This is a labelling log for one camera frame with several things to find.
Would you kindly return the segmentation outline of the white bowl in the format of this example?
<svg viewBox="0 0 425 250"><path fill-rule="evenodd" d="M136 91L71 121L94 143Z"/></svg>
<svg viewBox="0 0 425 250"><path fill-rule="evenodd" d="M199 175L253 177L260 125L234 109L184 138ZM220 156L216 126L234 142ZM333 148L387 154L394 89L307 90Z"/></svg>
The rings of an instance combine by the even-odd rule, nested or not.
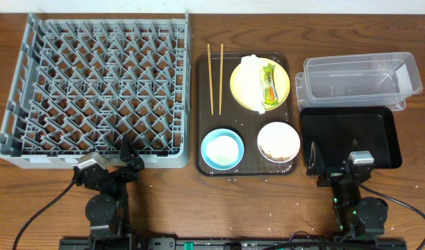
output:
<svg viewBox="0 0 425 250"><path fill-rule="evenodd" d="M288 123L271 122L257 136L260 153L273 163L286 163L299 153L301 141L297 131Z"/></svg>

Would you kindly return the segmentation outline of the green snack wrapper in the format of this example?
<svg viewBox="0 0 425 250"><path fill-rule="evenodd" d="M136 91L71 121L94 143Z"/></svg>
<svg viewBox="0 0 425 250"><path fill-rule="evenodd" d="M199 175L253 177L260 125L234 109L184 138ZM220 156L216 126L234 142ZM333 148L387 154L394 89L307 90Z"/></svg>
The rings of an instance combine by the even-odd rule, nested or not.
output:
<svg viewBox="0 0 425 250"><path fill-rule="evenodd" d="M263 89L264 89L264 104L276 105L278 103L278 96L276 93L274 82L274 65L268 64L262 68L263 72Z"/></svg>

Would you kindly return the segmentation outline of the white napkin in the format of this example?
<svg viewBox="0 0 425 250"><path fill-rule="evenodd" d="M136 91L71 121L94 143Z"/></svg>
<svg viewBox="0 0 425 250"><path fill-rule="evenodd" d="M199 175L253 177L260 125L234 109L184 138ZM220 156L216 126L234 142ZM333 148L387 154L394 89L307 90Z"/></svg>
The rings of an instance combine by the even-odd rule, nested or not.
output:
<svg viewBox="0 0 425 250"><path fill-rule="evenodd" d="M260 82L260 60L255 55L241 58L238 79L241 85L243 102L259 114L265 113L263 91Z"/></svg>

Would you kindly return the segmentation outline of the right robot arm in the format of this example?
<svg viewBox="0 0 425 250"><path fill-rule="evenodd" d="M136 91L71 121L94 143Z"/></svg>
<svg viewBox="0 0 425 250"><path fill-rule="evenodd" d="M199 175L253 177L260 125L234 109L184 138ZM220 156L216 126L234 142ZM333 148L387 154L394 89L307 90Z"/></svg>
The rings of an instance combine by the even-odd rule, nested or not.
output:
<svg viewBox="0 0 425 250"><path fill-rule="evenodd" d="M385 233L387 202L360 194L360 184L370 179L373 166L369 151L353 151L339 167L327 167L317 143L311 143L306 174L317 177L317 187L332 189L333 209L342 231L337 242L373 240Z"/></svg>

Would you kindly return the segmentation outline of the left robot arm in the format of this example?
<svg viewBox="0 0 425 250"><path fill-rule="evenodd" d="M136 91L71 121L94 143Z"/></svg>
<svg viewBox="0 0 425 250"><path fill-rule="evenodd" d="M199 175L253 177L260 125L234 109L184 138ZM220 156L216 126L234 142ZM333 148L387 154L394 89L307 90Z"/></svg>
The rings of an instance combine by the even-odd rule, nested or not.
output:
<svg viewBox="0 0 425 250"><path fill-rule="evenodd" d="M122 139L119 157L125 165L112 172L97 152L82 156L74 167L75 185L99 192L85 207L90 222L88 249L133 250L142 246L137 231L131 229L126 184L138 179L144 161L127 137Z"/></svg>

